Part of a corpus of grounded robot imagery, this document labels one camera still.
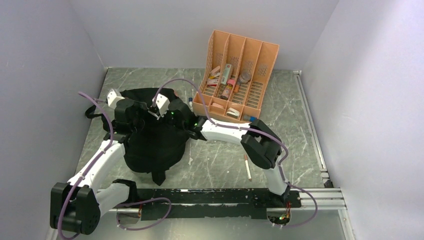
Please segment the black student backpack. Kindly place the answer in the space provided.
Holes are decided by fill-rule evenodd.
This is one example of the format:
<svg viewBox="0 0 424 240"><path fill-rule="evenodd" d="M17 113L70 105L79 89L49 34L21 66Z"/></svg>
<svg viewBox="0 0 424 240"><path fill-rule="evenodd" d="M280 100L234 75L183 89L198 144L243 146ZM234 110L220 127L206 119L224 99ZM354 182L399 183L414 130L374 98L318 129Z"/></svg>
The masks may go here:
<svg viewBox="0 0 424 240"><path fill-rule="evenodd" d="M120 93L123 97L144 102L150 106L157 90L157 87L135 88L123 90ZM167 97L169 101L180 100L172 88L163 88L160 94ZM106 118L101 113L94 114L95 109L96 106L92 105L84 115L88 119L101 116L103 129L109 132ZM170 114L156 120L154 116L146 113L140 120L136 132L125 143L126 165L136 173L151 173L153 182L158 186L165 181L165 172L182 159L189 139L188 134L171 125L170 120Z"/></svg>

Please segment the brown white marker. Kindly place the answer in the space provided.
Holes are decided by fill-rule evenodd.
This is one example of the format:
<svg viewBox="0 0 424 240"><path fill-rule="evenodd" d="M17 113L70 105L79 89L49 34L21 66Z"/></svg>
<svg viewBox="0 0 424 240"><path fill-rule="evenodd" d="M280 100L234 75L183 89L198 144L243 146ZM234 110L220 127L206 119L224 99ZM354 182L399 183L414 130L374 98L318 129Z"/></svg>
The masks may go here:
<svg viewBox="0 0 424 240"><path fill-rule="evenodd" d="M245 163L247 178L251 182L252 181L252 175L251 175L250 166L249 166L249 158L246 154L244 155L244 163Z"/></svg>

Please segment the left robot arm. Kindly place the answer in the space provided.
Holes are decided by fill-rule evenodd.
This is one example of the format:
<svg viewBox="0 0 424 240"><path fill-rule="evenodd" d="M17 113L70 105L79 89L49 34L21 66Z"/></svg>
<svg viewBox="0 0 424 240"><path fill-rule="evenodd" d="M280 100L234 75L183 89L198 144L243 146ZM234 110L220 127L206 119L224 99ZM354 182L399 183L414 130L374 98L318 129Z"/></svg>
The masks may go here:
<svg viewBox="0 0 424 240"><path fill-rule="evenodd" d="M108 100L107 104L114 109L114 120L100 109L107 132L98 150L79 172L65 183L56 183L50 192L50 226L64 240L67 236L63 232L73 233L72 240L79 235L90 235L109 210L121 205L132 208L139 200L134 181L116 179L106 189L101 190L100 186L125 155L126 142L149 108L144 102L124 97Z"/></svg>

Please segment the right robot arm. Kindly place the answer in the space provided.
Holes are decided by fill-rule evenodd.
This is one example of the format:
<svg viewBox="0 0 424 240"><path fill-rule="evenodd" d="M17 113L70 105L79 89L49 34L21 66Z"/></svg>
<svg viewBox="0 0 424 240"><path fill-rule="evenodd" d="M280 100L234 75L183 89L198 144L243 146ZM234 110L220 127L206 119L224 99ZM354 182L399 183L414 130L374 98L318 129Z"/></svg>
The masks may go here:
<svg viewBox="0 0 424 240"><path fill-rule="evenodd" d="M254 165L264 171L270 202L275 207L282 207L288 202L291 187L281 166L288 156L288 149L262 120L232 123L195 115L180 99L170 101L162 95L156 97L153 103L160 117L169 114L173 125L184 130L193 140L223 141L242 146Z"/></svg>

